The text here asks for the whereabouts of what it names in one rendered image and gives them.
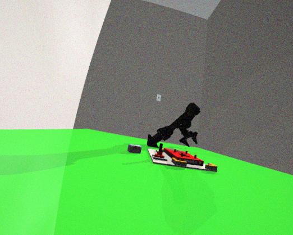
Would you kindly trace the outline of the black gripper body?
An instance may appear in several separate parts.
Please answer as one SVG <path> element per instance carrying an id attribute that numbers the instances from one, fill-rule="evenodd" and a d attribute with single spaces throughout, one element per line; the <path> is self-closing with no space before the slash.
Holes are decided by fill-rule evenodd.
<path id="1" fill-rule="evenodd" d="M 198 133 L 197 132 L 193 132 L 191 134 L 189 134 L 188 130 L 184 130 L 183 132 L 181 132 L 181 135 L 183 135 L 184 137 L 182 137 L 181 139 L 179 139 L 180 142 L 185 141 L 185 139 L 190 138 L 190 137 L 194 137 L 196 136 Z"/>

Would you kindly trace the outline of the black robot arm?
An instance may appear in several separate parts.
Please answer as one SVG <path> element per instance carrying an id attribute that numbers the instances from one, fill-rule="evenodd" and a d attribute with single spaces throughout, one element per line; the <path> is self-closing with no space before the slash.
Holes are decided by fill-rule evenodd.
<path id="1" fill-rule="evenodd" d="M 167 139 L 169 139 L 171 135 L 173 135 L 173 131 L 176 128 L 179 128 L 180 132 L 183 132 L 184 130 L 190 128 L 192 119 L 195 115 L 199 114 L 200 112 L 200 108 L 196 104 L 192 102 L 188 104 L 188 107 L 186 108 L 185 112 L 170 126 L 165 126 L 164 128 L 159 128 L 157 130 L 158 133 L 152 136 L 155 143 L 157 144 L 161 140 L 166 141 Z"/>

